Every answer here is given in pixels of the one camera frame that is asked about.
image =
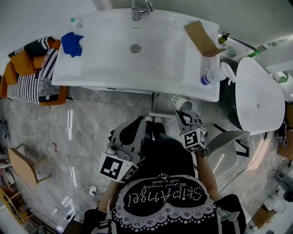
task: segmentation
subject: shoe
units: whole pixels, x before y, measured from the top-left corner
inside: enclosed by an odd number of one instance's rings
[[[157,122],[163,124],[163,119],[162,119],[162,117],[158,117],[158,116],[157,116],[157,117],[155,118],[155,123],[157,123]]]
[[[146,119],[146,121],[152,122],[152,117],[151,116],[147,116],[147,117],[145,117],[145,119]]]

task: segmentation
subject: white sink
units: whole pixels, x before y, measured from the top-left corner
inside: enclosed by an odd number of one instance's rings
[[[219,66],[219,55],[203,57],[184,25],[200,20],[217,43],[219,26],[199,18],[155,10],[133,21],[130,9],[79,15],[84,26],[76,33],[82,55],[71,58],[63,49],[54,70],[54,85],[98,86],[167,92],[218,101],[219,83],[203,86],[206,69]],[[138,44],[138,53],[131,52]]]

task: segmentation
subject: blue cloth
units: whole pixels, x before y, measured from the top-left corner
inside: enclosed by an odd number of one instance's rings
[[[70,54],[72,57],[81,56],[82,48],[79,44],[79,40],[82,38],[83,36],[74,35],[73,32],[65,34],[61,38],[64,53]]]

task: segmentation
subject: chair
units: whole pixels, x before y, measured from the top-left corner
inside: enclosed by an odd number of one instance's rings
[[[207,145],[207,158],[215,176],[231,168],[237,160],[234,141],[249,136],[248,131],[227,131],[216,136]]]
[[[27,212],[26,203],[23,201],[21,197],[21,191],[16,191],[13,196],[9,196],[7,193],[9,192],[8,187],[0,188],[0,202],[2,205],[5,205],[8,211],[11,213],[13,218],[20,224],[23,225],[26,223],[33,214],[31,212]]]
[[[11,148],[8,150],[8,155],[10,158],[11,165],[15,172],[22,178],[31,188],[35,188],[38,186],[38,183],[50,178],[51,176],[47,176],[38,181],[35,166],[43,162],[46,158],[41,159],[37,163],[33,163],[27,157],[25,157],[22,153],[20,153],[17,149],[20,147],[24,147],[24,144],[16,148]]]

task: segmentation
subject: person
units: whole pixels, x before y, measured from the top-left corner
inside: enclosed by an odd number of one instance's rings
[[[156,117],[153,123],[152,117],[146,117],[141,154],[146,159],[130,181],[111,181],[98,208],[85,213],[81,234],[245,231],[238,197],[221,197],[204,151],[195,152],[198,178],[195,177],[192,154],[166,135],[162,118]],[[106,216],[107,222],[101,222]],[[103,223],[108,223],[107,232],[101,232]]]

